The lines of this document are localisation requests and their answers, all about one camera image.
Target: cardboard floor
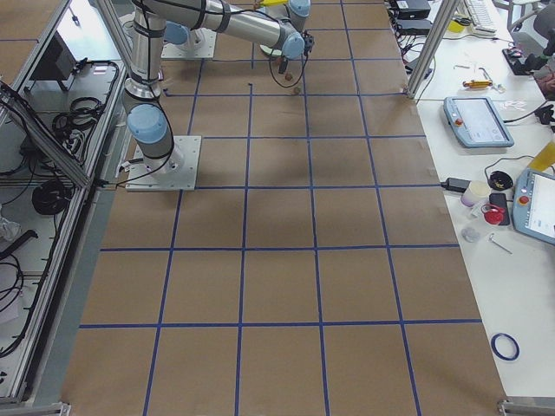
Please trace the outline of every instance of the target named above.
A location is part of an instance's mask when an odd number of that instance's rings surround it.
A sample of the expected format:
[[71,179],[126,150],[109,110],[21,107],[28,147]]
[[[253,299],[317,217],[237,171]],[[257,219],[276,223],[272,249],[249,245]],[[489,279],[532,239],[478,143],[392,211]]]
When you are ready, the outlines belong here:
[[164,63],[173,132],[203,137],[198,189],[116,191],[62,393],[72,414],[497,414],[385,8],[318,1],[307,29],[301,94],[225,35],[213,61]]

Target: yellow screwdriver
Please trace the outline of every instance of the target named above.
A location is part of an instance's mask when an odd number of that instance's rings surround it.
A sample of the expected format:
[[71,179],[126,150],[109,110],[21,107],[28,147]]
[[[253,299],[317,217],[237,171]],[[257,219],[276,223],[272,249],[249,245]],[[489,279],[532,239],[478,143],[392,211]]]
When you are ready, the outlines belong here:
[[492,85],[492,80],[471,80],[462,82],[462,86],[464,88],[487,88],[491,87]]

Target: blue tape grid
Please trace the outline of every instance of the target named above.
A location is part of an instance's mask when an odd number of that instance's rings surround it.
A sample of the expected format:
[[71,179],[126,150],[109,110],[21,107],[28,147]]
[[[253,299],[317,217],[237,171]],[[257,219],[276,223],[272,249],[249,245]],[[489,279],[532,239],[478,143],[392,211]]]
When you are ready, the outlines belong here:
[[[322,5],[332,5],[337,3],[329,3],[329,4],[322,4]],[[341,5],[341,10],[343,13],[343,22],[345,28],[347,28],[347,20],[344,12],[344,2],[340,0],[339,4]],[[382,4],[381,2],[375,3],[349,3],[349,5],[355,4]],[[153,346],[153,354],[152,354],[152,361],[151,367],[148,376],[148,383],[147,383],[147,391],[145,394],[145,401],[143,407],[143,416],[147,416],[148,414],[148,407],[150,401],[150,395],[152,392],[152,385],[153,385],[153,377],[156,368],[156,360],[158,354],[158,348],[160,343],[160,333],[163,328],[237,328],[238,329],[238,339],[237,339],[237,363],[236,363],[236,385],[235,385],[235,405],[234,405],[234,414],[235,416],[239,416],[239,404],[240,404],[240,377],[241,377],[241,352],[242,352],[242,334],[243,328],[282,328],[282,327],[318,327],[319,334],[320,334],[320,348],[321,348],[321,361],[322,361],[322,376],[323,376],[323,397],[324,397],[324,408],[326,416],[330,416],[330,399],[329,399],[329,392],[328,392],[328,385],[327,385],[327,370],[326,370],[326,354],[325,354],[325,333],[324,330],[327,327],[335,327],[335,326],[379,326],[379,325],[399,325],[402,331],[402,339],[403,345],[405,349],[405,355],[407,360],[407,367],[408,373],[410,377],[412,392],[415,401],[415,408],[416,412],[419,416],[421,416],[421,408],[420,408],[420,401],[418,397],[418,391],[416,387],[416,380],[414,375],[414,370],[412,367],[410,349],[408,345],[408,338],[406,334],[406,327],[410,325],[422,325],[422,324],[473,324],[473,323],[481,323],[481,319],[446,319],[446,320],[405,320],[402,314],[402,305],[401,299],[399,297],[399,291],[396,283],[395,278],[395,266],[393,264],[391,250],[392,249],[402,249],[402,248],[421,248],[421,249],[438,249],[438,248],[447,248],[447,247],[459,247],[458,244],[390,244],[389,237],[387,233],[387,226],[384,219],[383,207],[382,207],[382,199],[380,190],[383,188],[392,188],[392,187],[436,187],[438,184],[423,184],[423,185],[414,185],[414,184],[401,184],[401,185],[379,185],[377,181],[377,175],[374,168],[374,158],[372,154],[371,148],[371,141],[373,139],[382,139],[382,138],[389,138],[389,139],[406,139],[406,138],[418,138],[424,137],[421,134],[415,135],[399,135],[399,136],[372,136],[369,135],[368,126],[366,123],[366,119],[364,117],[364,109],[362,105],[362,97],[369,96],[369,95],[398,95],[398,93],[393,94],[360,94],[360,88],[356,73],[356,61],[378,61],[378,60],[395,60],[395,58],[368,58],[368,59],[355,59],[353,58],[352,48],[349,33],[351,31],[358,31],[358,30],[389,30],[389,29],[313,29],[312,31],[324,31],[324,30],[341,30],[345,31],[347,34],[347,42],[349,45],[349,52],[351,57],[347,59],[322,59],[321,61],[351,61],[353,66],[353,73],[356,82],[356,90],[358,91],[357,94],[307,94],[303,92],[304,96],[304,106],[305,106],[305,122],[306,122],[306,137],[280,137],[280,139],[291,139],[291,140],[307,140],[307,152],[308,152],[308,161],[309,161],[309,175],[310,175],[310,184],[308,186],[249,186],[249,164],[250,164],[250,147],[251,147],[251,140],[263,140],[265,137],[253,137],[251,136],[251,117],[252,117],[252,105],[253,105],[253,97],[260,96],[260,95],[271,95],[271,96],[279,96],[279,94],[254,94],[252,92],[252,85],[249,86],[249,120],[248,120],[248,133],[246,137],[247,141],[247,149],[246,149],[246,169],[245,169],[245,186],[205,186],[200,187],[198,189],[237,189],[243,190],[245,193],[245,200],[244,200],[244,212],[243,212],[243,227],[242,227],[242,244],[241,247],[219,247],[219,248],[182,248],[175,246],[175,237],[177,233],[177,226],[180,217],[180,207],[182,205],[182,201],[184,200],[185,196],[183,192],[180,193],[175,218],[173,223],[173,234],[170,247],[154,247],[154,248],[145,248],[145,247],[131,247],[131,248],[104,248],[101,251],[106,252],[118,252],[118,251],[167,251],[168,252],[168,261],[166,266],[166,277],[164,281],[162,299],[160,302],[160,312],[159,318],[156,323],[133,323],[133,324],[82,324],[80,326],[81,329],[98,329],[98,328],[155,328],[156,329],[156,336],[154,339],[154,346]],[[256,59],[254,58],[254,46],[252,47],[251,51],[251,67],[254,67],[254,62]],[[248,62],[249,60],[237,60],[236,62]],[[191,96],[193,97],[193,109],[191,114],[191,119],[189,121],[188,126],[188,133],[192,130],[193,124],[193,116],[196,108],[197,99],[200,96],[204,95],[211,95],[211,94],[199,94],[199,84],[202,77],[202,68],[204,67],[204,62],[200,65],[199,77],[197,80],[197,86],[194,94],[171,94],[167,93],[169,96]],[[241,94],[222,94],[217,96],[224,96],[224,95],[237,95],[237,96],[244,96]],[[308,103],[307,97],[309,96],[356,96],[359,100],[359,106],[361,110],[362,116],[362,123],[364,127],[364,136],[342,136],[341,138],[358,138],[361,140],[366,140],[367,147],[369,151],[369,157],[372,164],[372,176],[374,183],[376,185],[354,185],[354,186],[315,186],[312,176],[312,157],[311,157],[311,142],[314,140],[328,140],[328,139],[338,139],[339,137],[334,136],[325,136],[325,137],[312,137],[309,131],[309,122],[308,122]],[[243,137],[204,137],[203,140],[209,139],[244,139]],[[346,189],[346,188],[368,188],[368,189],[375,189],[378,201],[379,212],[382,221],[382,229],[385,238],[385,244],[382,245],[358,245],[358,246],[337,246],[337,247],[321,247],[318,245],[317,240],[317,229],[316,229],[316,200],[314,191],[316,189]],[[246,226],[247,226],[247,212],[248,212],[248,192],[250,189],[306,189],[310,191],[310,204],[311,204],[311,216],[312,216],[312,230],[313,230],[313,246],[312,247],[280,247],[280,248],[268,248],[268,247],[247,247],[246,246]],[[320,288],[320,275],[319,275],[319,252],[322,250],[372,250],[372,249],[385,249],[388,254],[388,262],[389,268],[392,278],[392,283],[395,292],[395,301],[397,306],[397,313],[398,313],[398,320],[391,320],[391,321],[360,321],[360,322],[326,322],[323,320],[322,314],[322,295],[321,295],[321,288]],[[176,323],[165,323],[163,322],[163,315],[164,315],[164,307],[166,302],[167,296],[167,287],[169,284],[169,277],[170,277],[170,269],[172,265],[173,253],[175,251],[198,251],[198,250],[214,250],[214,251],[241,251],[241,268],[240,268],[240,290],[239,290],[239,307],[238,307],[238,321],[237,322],[176,322]],[[318,321],[317,322],[243,322],[243,298],[244,298],[244,284],[245,284],[245,254],[247,251],[257,251],[257,250],[268,250],[268,251],[287,251],[287,250],[311,250],[314,251],[315,254],[315,265],[316,265],[316,286],[317,286],[317,307],[318,307]]]

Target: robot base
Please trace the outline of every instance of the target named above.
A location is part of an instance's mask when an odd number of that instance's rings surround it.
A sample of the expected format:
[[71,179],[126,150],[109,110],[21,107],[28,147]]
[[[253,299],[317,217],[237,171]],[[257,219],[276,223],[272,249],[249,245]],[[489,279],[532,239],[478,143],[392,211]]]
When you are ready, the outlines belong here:
[[216,49],[216,35],[217,33],[206,29],[198,29],[202,31],[204,41],[196,49],[181,49],[171,43],[164,45],[162,50],[162,59],[180,60],[180,59],[211,59],[214,57],[214,50]]
[[[127,182],[126,189],[130,192],[159,192],[159,191],[192,191],[197,181],[197,170],[200,155],[200,136],[175,136],[175,145],[183,155],[184,164],[175,171],[161,174],[160,176],[147,175],[137,179],[137,183],[131,180]],[[134,159],[142,158],[142,151],[135,149]],[[148,173],[144,164],[131,165],[129,179],[138,178]]]

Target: electronic device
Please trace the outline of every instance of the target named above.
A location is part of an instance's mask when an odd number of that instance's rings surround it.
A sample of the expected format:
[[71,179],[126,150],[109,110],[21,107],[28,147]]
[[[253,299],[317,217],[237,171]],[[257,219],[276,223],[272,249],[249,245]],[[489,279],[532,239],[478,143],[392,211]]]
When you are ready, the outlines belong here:
[[470,31],[478,36],[494,37],[497,28],[489,15],[486,0],[463,0],[463,13],[470,17]]
[[555,244],[555,176],[525,169],[514,188],[516,231]]
[[447,97],[443,110],[464,147],[510,147],[513,137],[489,97]]
[[425,19],[430,14],[428,0],[389,0],[397,19]]
[[448,191],[465,193],[465,190],[470,185],[470,181],[459,178],[447,178],[444,182],[441,182],[440,185],[442,188],[447,189]]
[[[407,62],[405,64],[405,71],[407,72],[407,75],[411,75],[415,71],[416,65],[418,65],[418,60],[419,58],[416,57],[411,62]],[[432,74],[433,71],[434,71],[433,69],[428,68],[426,70],[426,73],[424,74],[424,79],[427,79],[430,76],[430,74]]]
[[499,208],[502,208],[503,219],[498,225],[509,225],[511,223],[511,217],[509,216],[509,209],[506,205],[506,195],[503,192],[493,192],[489,194],[489,203]]
[[396,19],[397,31],[403,36],[426,36],[432,29],[428,19]]

